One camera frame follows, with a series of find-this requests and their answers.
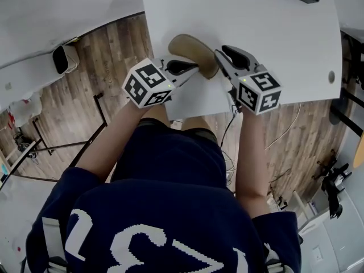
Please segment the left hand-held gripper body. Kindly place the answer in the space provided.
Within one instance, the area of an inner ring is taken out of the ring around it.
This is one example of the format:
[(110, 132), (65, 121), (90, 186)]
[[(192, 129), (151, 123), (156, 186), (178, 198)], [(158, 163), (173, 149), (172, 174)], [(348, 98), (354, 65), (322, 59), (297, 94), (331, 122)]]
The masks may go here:
[(177, 89), (167, 64), (181, 59), (181, 56), (163, 56), (140, 61), (129, 70), (122, 90), (140, 109), (164, 103)]

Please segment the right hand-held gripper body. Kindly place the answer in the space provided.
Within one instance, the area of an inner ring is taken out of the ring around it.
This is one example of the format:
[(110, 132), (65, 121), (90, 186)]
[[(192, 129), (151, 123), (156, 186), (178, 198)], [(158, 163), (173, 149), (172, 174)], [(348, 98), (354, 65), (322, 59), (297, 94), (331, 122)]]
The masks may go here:
[(256, 115), (272, 111), (280, 104), (282, 83), (262, 64), (250, 71), (234, 71), (231, 83), (236, 101)]

